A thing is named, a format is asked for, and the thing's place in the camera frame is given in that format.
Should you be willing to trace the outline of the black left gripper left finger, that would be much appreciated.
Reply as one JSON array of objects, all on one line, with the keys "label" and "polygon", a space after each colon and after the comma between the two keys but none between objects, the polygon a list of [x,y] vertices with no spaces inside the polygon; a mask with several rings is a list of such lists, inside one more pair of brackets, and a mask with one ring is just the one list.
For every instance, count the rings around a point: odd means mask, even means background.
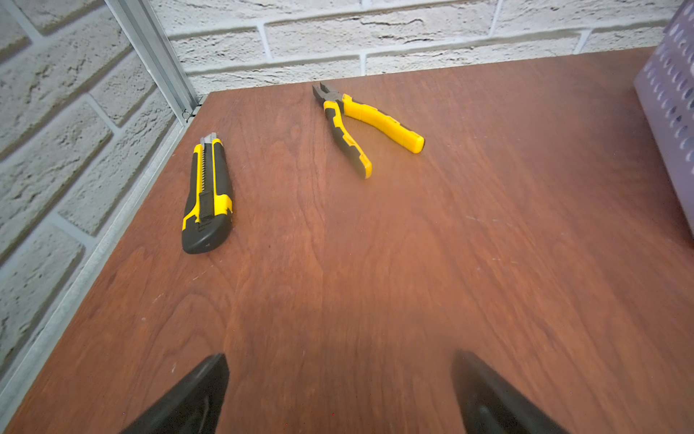
[{"label": "black left gripper left finger", "polygon": [[228,388],[224,354],[212,354],[123,431],[125,433],[214,433]]}]

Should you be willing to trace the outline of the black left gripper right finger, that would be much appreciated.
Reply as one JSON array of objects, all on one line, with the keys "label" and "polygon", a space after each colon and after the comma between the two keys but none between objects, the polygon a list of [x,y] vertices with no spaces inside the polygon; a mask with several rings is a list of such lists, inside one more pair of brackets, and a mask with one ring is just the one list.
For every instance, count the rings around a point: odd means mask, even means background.
[{"label": "black left gripper right finger", "polygon": [[468,433],[565,433],[475,353],[457,350],[451,378]]}]

